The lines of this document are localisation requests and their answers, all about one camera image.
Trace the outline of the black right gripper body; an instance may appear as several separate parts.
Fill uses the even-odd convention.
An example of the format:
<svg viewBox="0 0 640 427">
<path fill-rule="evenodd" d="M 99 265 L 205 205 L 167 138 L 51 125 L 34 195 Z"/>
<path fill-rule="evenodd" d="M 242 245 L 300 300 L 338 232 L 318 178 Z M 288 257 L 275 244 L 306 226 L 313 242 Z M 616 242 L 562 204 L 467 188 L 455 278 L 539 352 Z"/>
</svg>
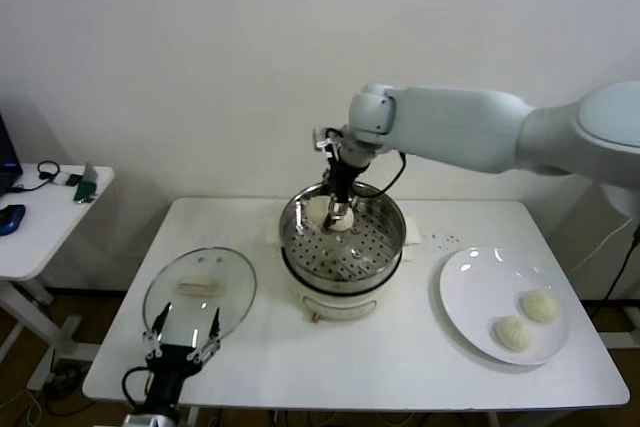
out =
<svg viewBox="0 0 640 427">
<path fill-rule="evenodd" d="M 354 167 L 342 160 L 329 158 L 326 194 L 333 197 L 338 204 L 347 204 L 353 191 L 354 182 L 368 167 L 368 164 Z"/>
</svg>

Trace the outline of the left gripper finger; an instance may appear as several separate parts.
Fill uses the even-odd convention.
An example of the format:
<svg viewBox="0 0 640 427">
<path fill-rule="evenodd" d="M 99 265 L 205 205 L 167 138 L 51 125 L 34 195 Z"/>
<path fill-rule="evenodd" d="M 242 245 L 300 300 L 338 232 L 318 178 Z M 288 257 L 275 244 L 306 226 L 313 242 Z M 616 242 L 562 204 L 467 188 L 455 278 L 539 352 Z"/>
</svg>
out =
<svg viewBox="0 0 640 427">
<path fill-rule="evenodd" d="M 220 348 L 220 308 L 217 308 L 205 343 L 195 348 L 188 356 L 191 362 L 208 362 Z"/>
<path fill-rule="evenodd" d="M 143 333 L 143 345 L 145 347 L 145 359 L 151 360 L 162 356 L 161 335 L 166 319 L 171 311 L 171 303 L 168 302 L 162 311 L 156 316 L 150 328 Z"/>
</svg>

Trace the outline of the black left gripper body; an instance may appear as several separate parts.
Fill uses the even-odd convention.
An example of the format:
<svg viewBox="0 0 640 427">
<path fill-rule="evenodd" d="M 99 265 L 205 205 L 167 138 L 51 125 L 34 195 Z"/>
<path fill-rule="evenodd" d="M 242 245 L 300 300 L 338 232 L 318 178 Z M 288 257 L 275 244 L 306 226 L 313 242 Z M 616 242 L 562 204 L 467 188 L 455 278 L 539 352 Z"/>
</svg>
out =
<svg viewBox="0 0 640 427">
<path fill-rule="evenodd" d="M 185 381 L 202 370 L 195 349 L 182 345 L 161 346 L 161 356 L 147 361 L 152 381 L 146 399 L 146 413 L 176 413 Z"/>
</svg>

